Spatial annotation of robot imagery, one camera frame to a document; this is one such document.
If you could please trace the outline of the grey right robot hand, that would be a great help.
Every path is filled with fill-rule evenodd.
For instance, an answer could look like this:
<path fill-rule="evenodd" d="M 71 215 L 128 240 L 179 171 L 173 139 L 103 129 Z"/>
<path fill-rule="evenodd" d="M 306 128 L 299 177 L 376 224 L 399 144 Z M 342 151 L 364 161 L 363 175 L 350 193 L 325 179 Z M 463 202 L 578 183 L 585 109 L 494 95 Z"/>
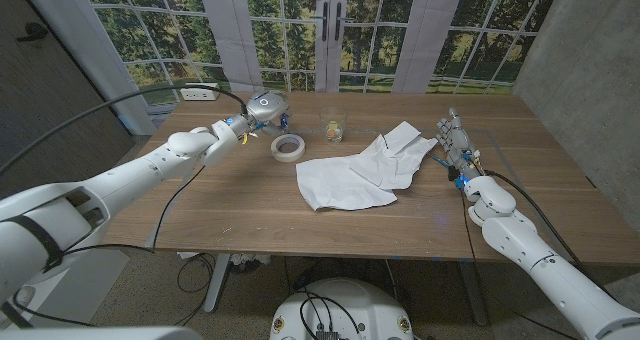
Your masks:
<path fill-rule="evenodd" d="M 461 119 L 454 108 L 449 109 L 449 118 L 438 123 L 437 140 L 446 153 L 448 178 L 450 181 L 466 182 L 481 176 L 477 148 L 461 126 Z"/>

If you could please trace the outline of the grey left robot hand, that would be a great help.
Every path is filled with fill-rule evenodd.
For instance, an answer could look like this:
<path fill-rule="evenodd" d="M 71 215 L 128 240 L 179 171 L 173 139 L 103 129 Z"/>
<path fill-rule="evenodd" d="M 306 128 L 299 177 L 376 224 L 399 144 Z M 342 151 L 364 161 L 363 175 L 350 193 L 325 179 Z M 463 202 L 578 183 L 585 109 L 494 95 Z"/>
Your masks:
<path fill-rule="evenodd" d="M 286 95 L 279 91 L 267 91 L 254 95 L 246 104 L 248 119 L 254 132 L 262 131 L 271 136 L 288 132 L 291 116 Z"/>

